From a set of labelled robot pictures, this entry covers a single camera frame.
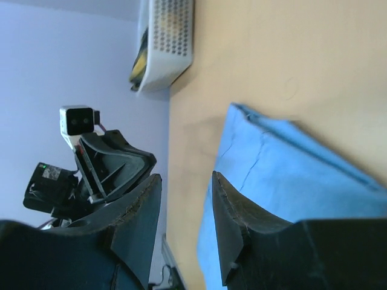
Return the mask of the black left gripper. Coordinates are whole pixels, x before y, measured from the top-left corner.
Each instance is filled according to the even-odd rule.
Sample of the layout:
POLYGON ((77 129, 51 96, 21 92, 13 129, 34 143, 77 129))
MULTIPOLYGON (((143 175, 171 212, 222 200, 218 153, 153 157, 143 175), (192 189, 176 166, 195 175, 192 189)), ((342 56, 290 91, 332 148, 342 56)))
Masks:
POLYGON ((131 146, 119 130, 82 134, 73 154, 76 169, 50 166, 50 213, 71 222, 129 193, 156 165, 154 154, 131 146))

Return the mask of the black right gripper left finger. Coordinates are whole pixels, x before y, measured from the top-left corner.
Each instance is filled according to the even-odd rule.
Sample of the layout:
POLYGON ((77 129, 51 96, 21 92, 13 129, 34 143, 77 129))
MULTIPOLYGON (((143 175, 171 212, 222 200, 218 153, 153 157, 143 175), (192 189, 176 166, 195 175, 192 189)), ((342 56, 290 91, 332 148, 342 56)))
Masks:
POLYGON ((153 174, 67 227, 1 222, 2 289, 146 289, 161 205, 153 174))

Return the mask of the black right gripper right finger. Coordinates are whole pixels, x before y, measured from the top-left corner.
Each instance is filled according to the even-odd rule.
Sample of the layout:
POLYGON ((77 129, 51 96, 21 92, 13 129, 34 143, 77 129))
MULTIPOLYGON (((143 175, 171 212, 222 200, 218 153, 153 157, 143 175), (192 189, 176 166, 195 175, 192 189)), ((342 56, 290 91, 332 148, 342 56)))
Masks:
POLYGON ((222 284, 228 289, 385 289, 386 219, 285 221, 212 173, 222 284))

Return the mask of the light blue long sleeve shirt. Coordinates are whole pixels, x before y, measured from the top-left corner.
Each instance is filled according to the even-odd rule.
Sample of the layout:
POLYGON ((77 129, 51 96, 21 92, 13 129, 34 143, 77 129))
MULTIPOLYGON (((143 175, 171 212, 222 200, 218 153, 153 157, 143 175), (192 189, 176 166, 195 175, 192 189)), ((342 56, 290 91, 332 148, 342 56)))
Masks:
MULTIPOLYGON (((386 219, 386 189, 285 120, 233 103, 213 172, 243 196, 291 223, 311 219, 386 219)), ((222 284, 212 176, 204 202, 197 257, 207 289, 222 284)))

